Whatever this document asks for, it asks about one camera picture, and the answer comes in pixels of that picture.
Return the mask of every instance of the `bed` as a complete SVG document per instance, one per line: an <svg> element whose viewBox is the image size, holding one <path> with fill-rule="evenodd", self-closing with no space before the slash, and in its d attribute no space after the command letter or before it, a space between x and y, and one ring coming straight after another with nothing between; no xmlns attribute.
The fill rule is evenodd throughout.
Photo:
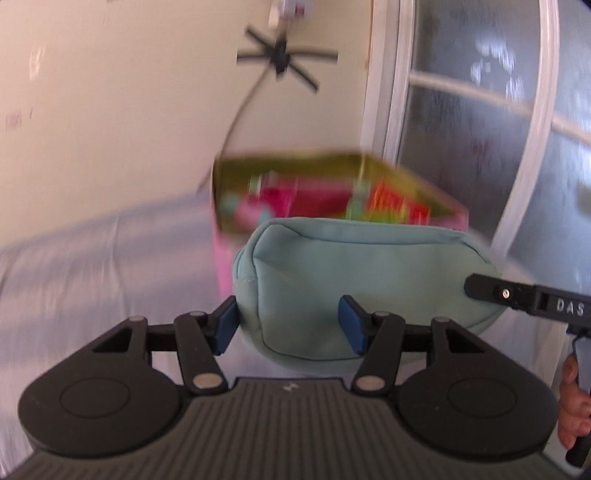
<svg viewBox="0 0 591 480"><path fill-rule="evenodd" d="M204 192L0 252L0 476L31 452L17 405L32 380L130 315L169 323L181 313L217 306L211 235ZM531 281L511 262L502 270L506 278ZM505 312L482 337L550 385L565 330ZM239 335L219 363L230 381L297 376L249 350ZM174 353L155 354L154 366L180 382ZM419 368L420 360L409 360L400 378Z"/></svg>

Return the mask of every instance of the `frosted glass window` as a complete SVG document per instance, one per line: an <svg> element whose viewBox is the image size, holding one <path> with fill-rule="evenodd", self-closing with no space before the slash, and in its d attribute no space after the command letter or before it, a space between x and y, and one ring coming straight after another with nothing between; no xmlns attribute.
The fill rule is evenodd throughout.
<svg viewBox="0 0 591 480"><path fill-rule="evenodd" d="M556 111L591 131L591 9L580 1L558 0L560 74Z"/></svg>
<svg viewBox="0 0 591 480"><path fill-rule="evenodd" d="M414 70L473 82L515 100L533 99L537 0L417 0L416 29Z"/></svg>
<svg viewBox="0 0 591 480"><path fill-rule="evenodd" d="M448 93L413 87L400 163L470 210L492 239L523 154L529 120Z"/></svg>
<svg viewBox="0 0 591 480"><path fill-rule="evenodd" d="M511 256L538 282L591 292L591 148L551 134Z"/></svg>

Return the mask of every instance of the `finger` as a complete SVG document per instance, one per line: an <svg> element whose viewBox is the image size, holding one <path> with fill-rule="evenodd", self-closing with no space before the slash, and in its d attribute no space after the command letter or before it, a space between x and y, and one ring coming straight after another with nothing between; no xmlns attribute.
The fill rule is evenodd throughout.
<svg viewBox="0 0 591 480"><path fill-rule="evenodd" d="M571 415L562 408L558 411L558 426L577 437L586 437L591 432L591 420Z"/></svg>
<svg viewBox="0 0 591 480"><path fill-rule="evenodd" d="M576 384L560 384L560 407L571 415L589 417L591 415L591 396Z"/></svg>
<svg viewBox="0 0 591 480"><path fill-rule="evenodd" d="M574 447L577 437L572 433L569 433L566 430L558 427L558 440L560 440L560 443L564 448L570 450L572 447Z"/></svg>
<svg viewBox="0 0 591 480"><path fill-rule="evenodd" d="M573 383L579 374L579 364L574 355L569 355L562 365L562 381Z"/></svg>

